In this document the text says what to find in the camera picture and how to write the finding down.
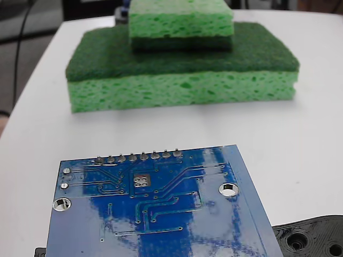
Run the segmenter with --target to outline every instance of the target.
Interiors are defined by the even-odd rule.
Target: stacked sponges
[[[232,18],[223,0],[133,0],[129,26],[87,32],[76,49],[72,111],[291,99],[297,59]]]

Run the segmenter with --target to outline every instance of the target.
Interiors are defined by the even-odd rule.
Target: black plastic part
[[[274,226],[284,257],[343,257],[343,216],[324,216]],[[45,257],[37,248],[34,257]]]
[[[34,257],[45,257],[46,248],[36,248],[34,251]]]

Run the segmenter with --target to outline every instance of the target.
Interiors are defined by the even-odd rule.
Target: blue object
[[[66,256],[283,255],[237,147],[224,146],[62,161],[46,257]]]

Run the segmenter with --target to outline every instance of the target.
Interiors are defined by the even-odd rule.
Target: mounting hole
[[[299,251],[305,248],[307,246],[307,243],[307,237],[300,233],[294,233],[287,238],[287,244],[295,251]]]
[[[68,198],[58,198],[53,203],[55,211],[66,211],[70,208],[71,201]]]
[[[340,245],[332,245],[329,249],[329,252],[332,256],[342,256],[343,249]]]
[[[219,193],[227,197],[233,197],[238,194],[238,186],[231,183],[222,184],[219,187]]]

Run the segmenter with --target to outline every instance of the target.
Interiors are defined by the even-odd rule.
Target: white table
[[[0,139],[1,256],[45,247],[59,162],[237,144],[272,225],[343,215],[343,17],[236,11],[301,63],[293,101],[72,114],[65,68],[87,30],[114,18],[65,22]]]

